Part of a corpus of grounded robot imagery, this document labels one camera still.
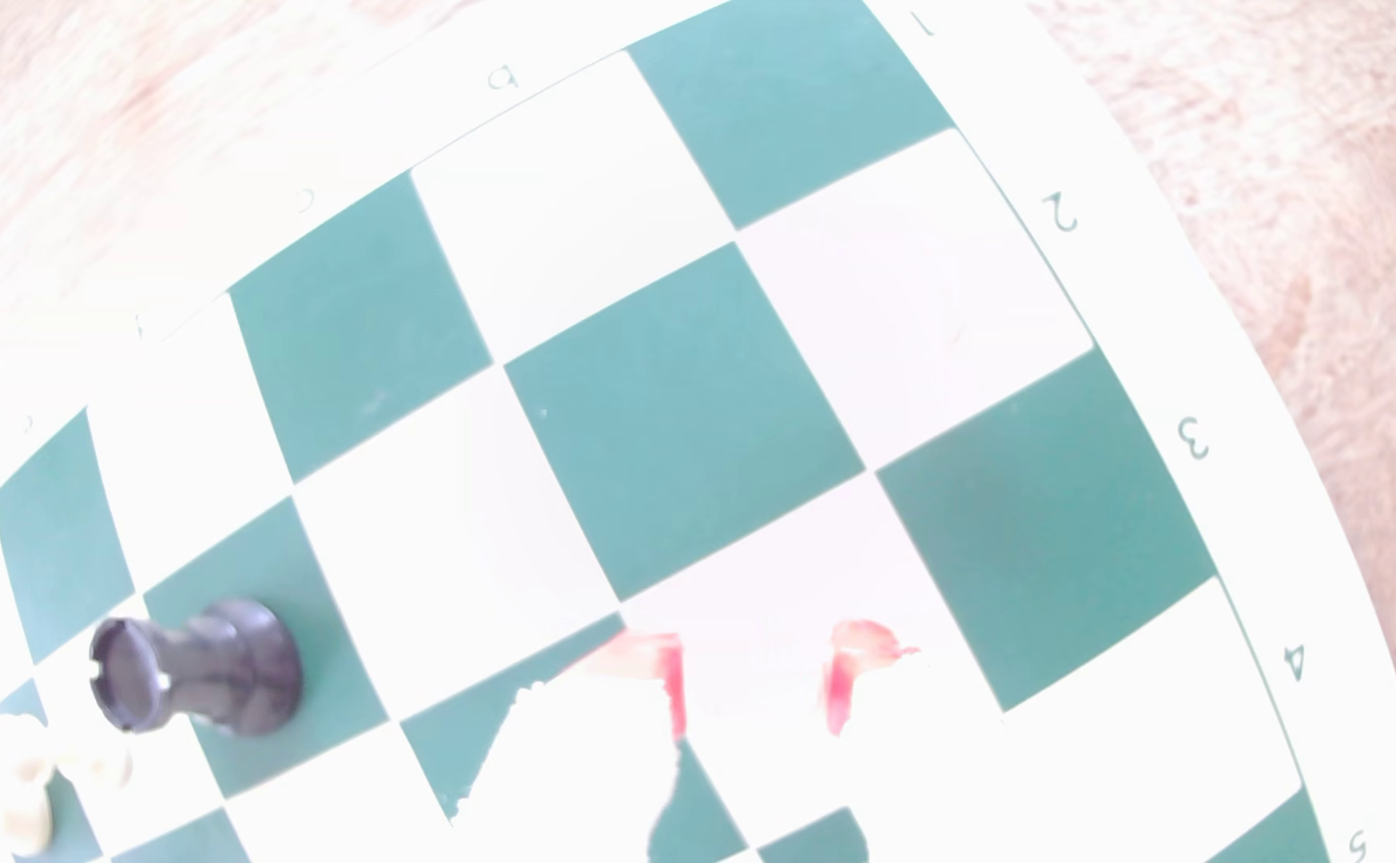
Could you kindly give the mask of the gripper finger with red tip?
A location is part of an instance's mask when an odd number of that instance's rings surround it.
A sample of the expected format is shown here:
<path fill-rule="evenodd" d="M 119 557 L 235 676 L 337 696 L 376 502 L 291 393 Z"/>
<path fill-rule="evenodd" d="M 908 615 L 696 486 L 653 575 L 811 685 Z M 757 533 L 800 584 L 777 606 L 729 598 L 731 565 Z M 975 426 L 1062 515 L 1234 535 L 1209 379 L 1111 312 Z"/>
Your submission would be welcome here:
<path fill-rule="evenodd" d="M 1067 860 L 1048 795 L 958 656 L 847 619 L 831 633 L 822 694 L 868 862 Z"/>
<path fill-rule="evenodd" d="M 684 648 L 621 633 L 519 690 L 458 804 L 451 862 L 649 862 L 681 774 Z"/>

